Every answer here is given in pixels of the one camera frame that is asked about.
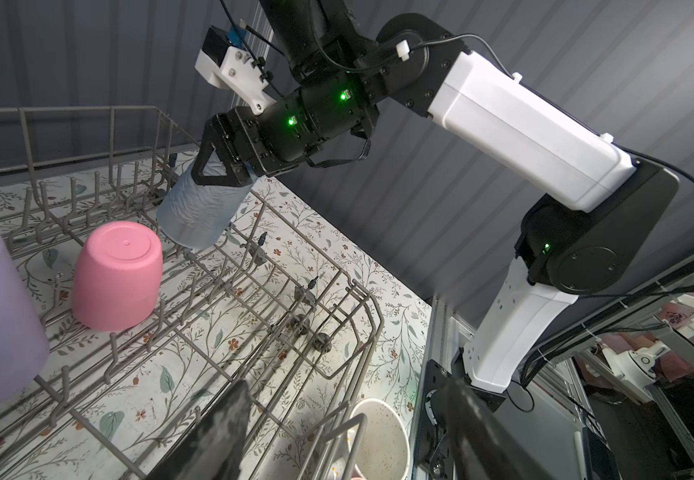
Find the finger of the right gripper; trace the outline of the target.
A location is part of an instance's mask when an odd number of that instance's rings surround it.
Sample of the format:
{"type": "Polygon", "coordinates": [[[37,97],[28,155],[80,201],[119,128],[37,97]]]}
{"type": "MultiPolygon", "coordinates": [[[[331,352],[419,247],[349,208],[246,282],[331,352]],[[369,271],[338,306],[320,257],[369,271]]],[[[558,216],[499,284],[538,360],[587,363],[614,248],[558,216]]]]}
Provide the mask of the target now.
{"type": "Polygon", "coordinates": [[[236,158],[235,134],[226,114],[211,117],[204,126],[199,152],[191,168],[200,186],[250,186],[246,165],[236,158]]]}

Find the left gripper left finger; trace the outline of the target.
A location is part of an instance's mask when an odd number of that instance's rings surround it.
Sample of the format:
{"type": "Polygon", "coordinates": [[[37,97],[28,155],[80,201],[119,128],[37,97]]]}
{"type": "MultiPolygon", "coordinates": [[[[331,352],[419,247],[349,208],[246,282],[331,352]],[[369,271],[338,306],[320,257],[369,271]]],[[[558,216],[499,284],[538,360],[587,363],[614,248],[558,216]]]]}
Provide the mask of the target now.
{"type": "Polygon", "coordinates": [[[234,383],[146,479],[238,479],[251,407],[248,383],[234,383]]]}

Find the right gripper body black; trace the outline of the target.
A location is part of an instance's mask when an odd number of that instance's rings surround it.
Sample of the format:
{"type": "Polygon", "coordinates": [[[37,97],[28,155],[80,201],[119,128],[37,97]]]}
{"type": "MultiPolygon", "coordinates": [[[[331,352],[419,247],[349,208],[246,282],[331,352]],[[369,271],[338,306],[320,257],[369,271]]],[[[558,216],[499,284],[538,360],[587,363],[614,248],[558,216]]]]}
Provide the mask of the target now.
{"type": "Polygon", "coordinates": [[[272,176],[309,163],[323,144],[350,133],[367,156],[377,107],[358,89],[297,89],[256,115],[249,107],[226,113],[226,173],[272,176]]]}

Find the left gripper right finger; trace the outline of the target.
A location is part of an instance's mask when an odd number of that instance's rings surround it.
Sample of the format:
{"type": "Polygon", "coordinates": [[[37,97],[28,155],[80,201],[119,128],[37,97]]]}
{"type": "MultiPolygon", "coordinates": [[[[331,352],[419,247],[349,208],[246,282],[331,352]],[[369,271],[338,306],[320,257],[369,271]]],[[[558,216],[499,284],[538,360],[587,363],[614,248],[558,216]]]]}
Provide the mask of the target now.
{"type": "Polygon", "coordinates": [[[444,388],[445,418],[459,479],[549,479],[497,421],[487,404],[462,380],[444,388]]]}

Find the blue transparent cup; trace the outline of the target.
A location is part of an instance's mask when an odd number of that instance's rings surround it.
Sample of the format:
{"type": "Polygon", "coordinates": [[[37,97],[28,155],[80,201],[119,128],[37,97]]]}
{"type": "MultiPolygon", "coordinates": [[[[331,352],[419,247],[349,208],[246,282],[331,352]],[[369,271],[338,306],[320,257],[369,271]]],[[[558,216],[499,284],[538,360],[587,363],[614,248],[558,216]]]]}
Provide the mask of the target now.
{"type": "Polygon", "coordinates": [[[241,187],[198,185],[192,178],[192,162],[179,177],[163,202],[156,219],[170,240],[192,250],[214,245],[244,202],[258,177],[241,187]]]}

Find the pink cup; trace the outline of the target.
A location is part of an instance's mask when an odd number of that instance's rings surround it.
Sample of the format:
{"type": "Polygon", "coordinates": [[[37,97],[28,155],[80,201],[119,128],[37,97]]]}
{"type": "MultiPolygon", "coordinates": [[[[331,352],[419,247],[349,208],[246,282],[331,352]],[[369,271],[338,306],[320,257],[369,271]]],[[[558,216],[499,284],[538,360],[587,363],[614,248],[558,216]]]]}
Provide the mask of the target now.
{"type": "Polygon", "coordinates": [[[163,274],[162,244],[145,225],[114,221],[95,229],[78,256],[71,310],[82,325],[117,332],[155,309],[163,274]]]}

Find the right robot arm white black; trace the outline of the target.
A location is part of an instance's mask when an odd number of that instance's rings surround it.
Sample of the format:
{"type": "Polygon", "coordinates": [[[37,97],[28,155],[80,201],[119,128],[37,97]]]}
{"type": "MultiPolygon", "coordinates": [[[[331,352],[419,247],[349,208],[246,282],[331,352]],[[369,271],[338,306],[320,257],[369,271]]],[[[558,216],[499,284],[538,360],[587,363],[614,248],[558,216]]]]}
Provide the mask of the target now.
{"type": "Polygon", "coordinates": [[[191,170],[239,188],[310,163],[342,134],[369,141],[385,99],[488,154],[542,192],[525,214],[507,277],[459,357],[482,398],[502,397],[568,306],[615,284],[677,193],[671,167],[617,146],[525,86],[493,51],[477,54],[417,13],[363,36],[342,1],[266,1],[297,88],[273,99],[270,75],[236,28],[210,28],[195,67],[242,105],[204,127],[191,170]]]}

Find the white cup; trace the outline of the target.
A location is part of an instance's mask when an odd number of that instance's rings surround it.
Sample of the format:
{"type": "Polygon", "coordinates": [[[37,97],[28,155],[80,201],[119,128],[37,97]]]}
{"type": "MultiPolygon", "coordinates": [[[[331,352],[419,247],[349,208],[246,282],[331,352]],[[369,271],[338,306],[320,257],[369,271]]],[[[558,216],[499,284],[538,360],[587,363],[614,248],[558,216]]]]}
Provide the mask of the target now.
{"type": "Polygon", "coordinates": [[[349,455],[355,453],[351,479],[403,480],[410,467],[411,452],[405,426],[392,407],[381,399],[359,401],[352,417],[364,415],[347,433],[349,455]]]}

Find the floral table mat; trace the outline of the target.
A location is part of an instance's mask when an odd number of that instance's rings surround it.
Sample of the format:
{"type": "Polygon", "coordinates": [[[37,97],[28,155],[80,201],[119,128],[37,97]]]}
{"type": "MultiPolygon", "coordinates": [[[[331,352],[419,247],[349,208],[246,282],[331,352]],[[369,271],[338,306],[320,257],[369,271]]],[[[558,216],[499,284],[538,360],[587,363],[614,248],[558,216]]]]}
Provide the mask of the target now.
{"type": "Polygon", "coordinates": [[[75,266],[107,221],[154,228],[158,161],[0,186],[0,235],[49,358],[0,404],[0,479],[142,479],[233,383],[252,398],[241,475],[334,470],[328,431],[381,399],[410,429],[429,307],[274,179],[204,250],[162,243],[158,301],[119,333],[74,317],[75,266]]]}

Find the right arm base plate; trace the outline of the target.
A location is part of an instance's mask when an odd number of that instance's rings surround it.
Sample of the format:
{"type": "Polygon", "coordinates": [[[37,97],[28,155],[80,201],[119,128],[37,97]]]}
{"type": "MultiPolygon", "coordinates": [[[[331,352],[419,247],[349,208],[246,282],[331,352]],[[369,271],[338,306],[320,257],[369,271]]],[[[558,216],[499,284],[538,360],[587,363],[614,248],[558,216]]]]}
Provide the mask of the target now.
{"type": "Polygon", "coordinates": [[[429,360],[424,368],[420,417],[415,434],[414,464],[427,474],[428,479],[453,479],[454,460],[451,442],[447,439],[449,415],[446,409],[445,388],[454,380],[462,379],[485,402],[492,412],[506,399],[505,393],[491,393],[469,384],[465,372],[463,348],[459,348],[446,369],[435,360],[429,360]]]}

